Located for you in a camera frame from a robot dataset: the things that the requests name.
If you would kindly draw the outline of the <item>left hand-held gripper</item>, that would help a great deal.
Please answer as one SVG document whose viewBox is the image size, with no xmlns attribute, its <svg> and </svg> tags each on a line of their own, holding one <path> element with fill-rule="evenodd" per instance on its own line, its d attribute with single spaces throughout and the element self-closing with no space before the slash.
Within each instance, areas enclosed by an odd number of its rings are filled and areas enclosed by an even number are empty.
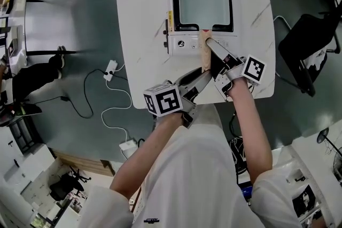
<svg viewBox="0 0 342 228">
<path fill-rule="evenodd" d="M 211 81 L 210 70 L 202 73 L 198 67 L 180 78 L 174 84 L 157 84 L 143 92 L 147 110 L 155 117 L 163 117 L 172 113 L 181 113 L 183 125 L 190 128 L 197 117 L 197 105 L 192 102 Z M 181 86 L 188 86 L 186 97 L 181 93 Z"/>
</svg>

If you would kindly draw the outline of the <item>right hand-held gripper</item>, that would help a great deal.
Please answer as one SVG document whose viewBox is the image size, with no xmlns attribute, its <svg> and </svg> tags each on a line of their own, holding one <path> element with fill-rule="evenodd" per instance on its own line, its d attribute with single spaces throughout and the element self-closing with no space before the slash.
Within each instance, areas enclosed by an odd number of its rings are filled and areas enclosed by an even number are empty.
<svg viewBox="0 0 342 228">
<path fill-rule="evenodd" d="M 206 39 L 206 45 L 214 53 L 211 54 L 211 75 L 216 89 L 225 101 L 228 100 L 234 80 L 246 78 L 251 85 L 261 83 L 266 63 L 252 55 L 242 59 L 235 57 L 211 37 Z"/>
</svg>

